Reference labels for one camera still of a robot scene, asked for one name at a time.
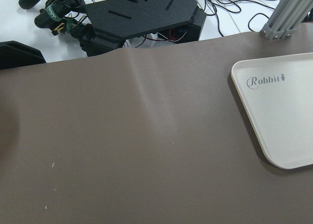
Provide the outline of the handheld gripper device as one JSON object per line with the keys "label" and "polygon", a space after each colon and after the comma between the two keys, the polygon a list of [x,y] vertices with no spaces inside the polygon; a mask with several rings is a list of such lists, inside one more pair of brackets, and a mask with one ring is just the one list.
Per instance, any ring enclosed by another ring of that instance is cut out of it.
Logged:
{"label": "handheld gripper device", "polygon": [[[19,6],[28,10],[39,1],[19,0]],[[90,38],[93,31],[90,24],[84,23],[87,17],[85,0],[47,0],[34,23],[38,28],[50,29],[54,36],[68,33],[76,39]]]}

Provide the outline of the cream rectangular tray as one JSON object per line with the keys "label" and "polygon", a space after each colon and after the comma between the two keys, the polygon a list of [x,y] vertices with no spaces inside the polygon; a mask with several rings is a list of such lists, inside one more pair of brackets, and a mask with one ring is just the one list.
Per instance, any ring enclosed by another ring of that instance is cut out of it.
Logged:
{"label": "cream rectangular tray", "polygon": [[312,53],[238,61],[231,78],[267,160],[281,169],[312,165]]}

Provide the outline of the aluminium frame post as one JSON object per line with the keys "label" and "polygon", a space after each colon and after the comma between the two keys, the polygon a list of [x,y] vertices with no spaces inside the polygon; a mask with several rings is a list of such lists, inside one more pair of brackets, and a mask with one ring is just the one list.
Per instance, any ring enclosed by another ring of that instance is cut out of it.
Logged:
{"label": "aluminium frame post", "polygon": [[291,37],[313,8],[313,0],[280,0],[260,35],[267,40]]}

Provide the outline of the black plate stand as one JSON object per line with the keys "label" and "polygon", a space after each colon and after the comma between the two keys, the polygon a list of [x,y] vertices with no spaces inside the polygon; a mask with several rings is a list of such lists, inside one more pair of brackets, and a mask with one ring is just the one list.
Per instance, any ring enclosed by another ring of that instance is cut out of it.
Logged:
{"label": "black plate stand", "polygon": [[79,42],[89,57],[151,33],[176,43],[197,41],[206,20],[196,0],[103,0],[88,4],[86,10],[90,23]]}

